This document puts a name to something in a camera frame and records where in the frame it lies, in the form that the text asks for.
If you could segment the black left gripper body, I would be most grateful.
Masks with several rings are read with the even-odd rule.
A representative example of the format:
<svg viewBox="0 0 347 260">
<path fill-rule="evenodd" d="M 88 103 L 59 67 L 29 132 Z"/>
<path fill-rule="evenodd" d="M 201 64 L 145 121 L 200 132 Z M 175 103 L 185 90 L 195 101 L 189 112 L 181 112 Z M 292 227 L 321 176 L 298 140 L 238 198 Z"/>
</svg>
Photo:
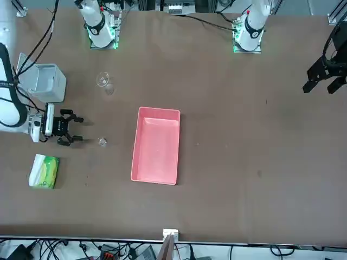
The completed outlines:
<svg viewBox="0 0 347 260">
<path fill-rule="evenodd" d="M 327 59 L 326 51 L 330 42 L 335 46 L 336 54 Z M 337 24 L 324 45 L 324 64 L 333 70 L 346 71 L 346 23 Z"/>
</svg>

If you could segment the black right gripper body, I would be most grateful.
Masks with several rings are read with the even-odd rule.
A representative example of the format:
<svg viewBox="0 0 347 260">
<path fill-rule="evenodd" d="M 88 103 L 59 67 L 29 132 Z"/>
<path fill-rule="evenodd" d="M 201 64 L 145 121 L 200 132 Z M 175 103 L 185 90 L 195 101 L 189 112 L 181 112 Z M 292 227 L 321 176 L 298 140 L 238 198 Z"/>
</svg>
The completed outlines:
<svg viewBox="0 0 347 260">
<path fill-rule="evenodd" d="M 53 136 L 56 137 L 70 137 L 68 133 L 68 124 L 71 117 L 55 116 L 53 119 Z"/>
</svg>

